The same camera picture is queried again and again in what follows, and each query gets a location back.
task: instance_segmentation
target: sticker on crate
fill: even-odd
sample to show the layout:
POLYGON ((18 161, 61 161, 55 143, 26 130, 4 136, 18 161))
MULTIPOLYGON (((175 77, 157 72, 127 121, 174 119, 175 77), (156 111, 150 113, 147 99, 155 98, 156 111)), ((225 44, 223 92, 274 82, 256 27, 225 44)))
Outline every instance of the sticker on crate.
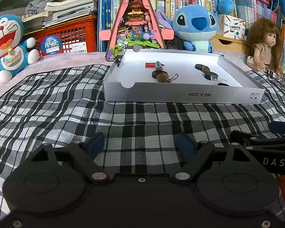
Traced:
POLYGON ((48 36, 41 44, 41 50, 46 55, 63 53, 62 42, 58 36, 48 36))
POLYGON ((86 42, 79 42, 71 44, 71 52, 87 52, 87 43, 86 42))

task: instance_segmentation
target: long brown doll hair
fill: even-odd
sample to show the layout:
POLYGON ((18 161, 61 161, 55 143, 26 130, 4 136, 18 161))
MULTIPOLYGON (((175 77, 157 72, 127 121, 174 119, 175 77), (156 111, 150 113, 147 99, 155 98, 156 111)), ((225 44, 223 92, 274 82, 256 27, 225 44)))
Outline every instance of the long brown doll hair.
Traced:
POLYGON ((271 20, 260 18, 252 24, 246 41, 246 57, 254 55, 254 45, 263 44, 268 33, 275 33, 277 35, 276 44, 271 48, 272 58, 269 65, 270 69, 276 72, 279 69, 282 57, 283 39, 279 28, 271 20))

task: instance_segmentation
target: stitch plush toy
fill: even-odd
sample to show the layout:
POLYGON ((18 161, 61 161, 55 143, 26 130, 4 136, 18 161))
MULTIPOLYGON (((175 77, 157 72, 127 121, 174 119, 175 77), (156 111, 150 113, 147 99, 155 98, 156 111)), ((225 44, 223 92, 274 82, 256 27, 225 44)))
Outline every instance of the stitch plush toy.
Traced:
POLYGON ((0 83, 9 82, 17 73, 28 64, 35 63, 39 59, 39 52, 33 49, 27 52, 27 48, 34 47, 36 40, 29 38, 21 42, 23 36, 23 24, 21 19, 12 14, 0 17, 0 83))
POLYGON ((159 24, 173 29, 174 34, 183 40, 189 51, 203 51, 212 53, 211 40, 219 30, 216 12, 197 4, 182 7, 171 21, 160 9, 156 10, 159 24))

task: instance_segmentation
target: plaid blanket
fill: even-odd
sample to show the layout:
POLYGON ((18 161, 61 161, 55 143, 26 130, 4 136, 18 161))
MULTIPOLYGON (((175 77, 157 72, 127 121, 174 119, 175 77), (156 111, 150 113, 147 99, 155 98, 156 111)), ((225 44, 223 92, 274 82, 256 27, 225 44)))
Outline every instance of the plaid blanket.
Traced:
MULTIPOLYGON (((9 213, 4 180, 42 142, 66 146, 101 131, 106 142, 95 162, 105 170, 161 173, 183 162, 173 142, 181 131, 223 147, 234 129, 275 138, 268 122, 285 121, 285 78, 275 75, 249 72, 266 88, 260 105, 106 102, 102 80, 108 68, 31 75, 0 98, 0 219, 9 213)), ((285 218, 282 197, 272 212, 285 218)))

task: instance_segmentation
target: small cardboard box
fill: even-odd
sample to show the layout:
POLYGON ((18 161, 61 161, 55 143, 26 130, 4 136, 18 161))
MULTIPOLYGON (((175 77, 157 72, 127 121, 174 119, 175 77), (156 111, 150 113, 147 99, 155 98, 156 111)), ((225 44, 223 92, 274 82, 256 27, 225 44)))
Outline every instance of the small cardboard box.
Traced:
POLYGON ((265 89, 246 72, 219 54, 193 51, 127 49, 120 64, 113 63, 103 80, 105 101, 259 104, 265 89), (152 78, 155 68, 146 63, 160 61, 171 83, 152 78), (207 80, 196 64, 207 65, 225 84, 207 80))
POLYGON ((218 15, 220 36, 244 41, 246 21, 225 14, 218 15))

